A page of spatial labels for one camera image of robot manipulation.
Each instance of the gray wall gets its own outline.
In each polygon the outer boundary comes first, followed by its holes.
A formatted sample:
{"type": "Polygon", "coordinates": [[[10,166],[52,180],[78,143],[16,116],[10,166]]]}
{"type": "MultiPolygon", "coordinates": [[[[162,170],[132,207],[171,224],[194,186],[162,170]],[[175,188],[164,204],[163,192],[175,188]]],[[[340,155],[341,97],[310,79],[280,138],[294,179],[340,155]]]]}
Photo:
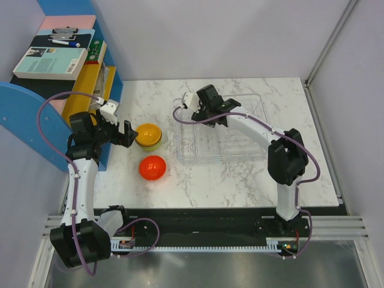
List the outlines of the gray wall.
{"type": "Polygon", "coordinates": [[[0,81],[8,82],[44,20],[37,0],[2,1],[0,15],[0,81]]]}
{"type": "Polygon", "coordinates": [[[348,0],[93,0],[123,80],[307,77],[348,0]]]}
{"type": "MultiPolygon", "coordinates": [[[[5,1],[2,9],[0,80],[8,81],[44,14],[36,0],[5,1]]],[[[67,175],[3,126],[0,159],[0,286],[21,288],[28,283],[47,216],[58,211],[67,175]]]]}
{"type": "Polygon", "coordinates": [[[383,1],[360,1],[312,89],[346,200],[384,271],[383,1]]]}

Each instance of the pen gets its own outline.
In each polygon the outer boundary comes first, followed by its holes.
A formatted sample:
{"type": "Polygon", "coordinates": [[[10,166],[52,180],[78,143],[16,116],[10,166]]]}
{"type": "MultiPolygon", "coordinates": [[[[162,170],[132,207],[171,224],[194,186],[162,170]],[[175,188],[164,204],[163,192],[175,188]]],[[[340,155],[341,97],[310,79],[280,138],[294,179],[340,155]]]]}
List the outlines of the pen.
{"type": "Polygon", "coordinates": [[[56,43],[56,44],[62,44],[62,45],[68,45],[68,46],[71,46],[71,47],[77,47],[79,48],[80,47],[80,43],[77,43],[77,42],[66,42],[66,41],[60,41],[60,40],[55,40],[53,39],[52,40],[52,43],[56,43]]]}

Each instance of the clear plastic container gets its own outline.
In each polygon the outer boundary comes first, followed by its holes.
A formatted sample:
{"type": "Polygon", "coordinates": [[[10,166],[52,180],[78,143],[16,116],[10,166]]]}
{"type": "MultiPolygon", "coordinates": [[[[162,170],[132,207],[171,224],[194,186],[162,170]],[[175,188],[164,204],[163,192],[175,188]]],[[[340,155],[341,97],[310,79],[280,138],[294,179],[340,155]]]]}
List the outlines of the clear plastic container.
{"type": "MultiPolygon", "coordinates": [[[[233,98],[251,114],[268,122],[261,97],[257,94],[223,96],[224,100],[233,98]]],[[[173,102],[174,107],[180,99],[173,102]]],[[[177,117],[191,121],[192,111],[179,109],[177,117]]],[[[175,125],[176,157],[181,161],[204,162],[209,160],[255,159],[266,157],[266,151],[247,136],[223,125],[215,128],[203,124],[175,125]]]]}

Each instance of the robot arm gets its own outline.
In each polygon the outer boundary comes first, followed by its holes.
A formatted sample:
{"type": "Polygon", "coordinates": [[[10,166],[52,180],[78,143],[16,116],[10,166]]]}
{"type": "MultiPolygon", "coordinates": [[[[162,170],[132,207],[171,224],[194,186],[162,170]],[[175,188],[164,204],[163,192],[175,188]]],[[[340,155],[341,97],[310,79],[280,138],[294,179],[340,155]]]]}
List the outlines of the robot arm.
{"type": "MultiPolygon", "coordinates": [[[[229,112],[252,116],[246,109],[241,107],[241,103],[234,99],[224,101],[213,85],[198,90],[196,94],[186,93],[182,103],[185,108],[194,112],[192,115],[194,121],[207,120],[229,112]]],[[[238,115],[223,116],[204,124],[210,127],[220,124],[238,130],[268,151],[268,172],[277,183],[278,204],[276,212],[285,221],[294,219],[299,213],[295,203],[296,183],[300,181],[305,172],[308,156],[296,145],[277,136],[273,131],[285,134],[303,144],[300,133],[295,129],[284,131],[265,124],[272,127],[271,132],[249,117],[238,115]]]]}
{"type": "Polygon", "coordinates": [[[124,134],[119,132],[116,113],[119,104],[113,100],[104,103],[93,115],[80,112],[70,117],[73,133],[68,139],[66,155],[75,163],[78,174],[68,165],[70,182],[67,207],[59,228],[52,229],[50,240],[67,267],[81,265],[72,236],[72,208],[75,178],[77,181],[76,231],[82,254],[87,263],[110,257],[110,239],[124,222],[124,207],[107,209],[96,221],[94,215],[94,184],[98,172],[101,147],[106,143],[130,147],[137,136],[129,121],[124,121],[124,134]]]}

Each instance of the white marble surface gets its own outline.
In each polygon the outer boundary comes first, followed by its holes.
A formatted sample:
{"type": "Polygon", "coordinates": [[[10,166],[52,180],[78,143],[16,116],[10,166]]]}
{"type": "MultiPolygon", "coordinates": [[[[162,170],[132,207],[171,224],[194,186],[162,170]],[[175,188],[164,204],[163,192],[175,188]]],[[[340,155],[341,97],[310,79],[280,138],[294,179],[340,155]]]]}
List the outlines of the white marble surface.
{"type": "MultiPolygon", "coordinates": [[[[96,208],[116,204],[127,208],[276,206],[276,186],[265,160],[182,164],[176,159],[173,100],[210,83],[222,95],[259,94],[269,123],[287,130],[298,129],[322,168],[317,182],[301,186],[299,204],[338,205],[300,79],[274,78],[125,82],[119,121],[128,119],[134,128],[146,122],[156,123],[163,131],[164,143],[150,153],[136,144],[129,149],[113,146],[107,171],[98,173],[96,178],[96,208]],[[167,172],[159,181],[149,182],[139,175],[139,163],[149,154],[160,155],[167,162],[167,172]]],[[[310,162],[304,178],[314,175],[310,162]]]]}

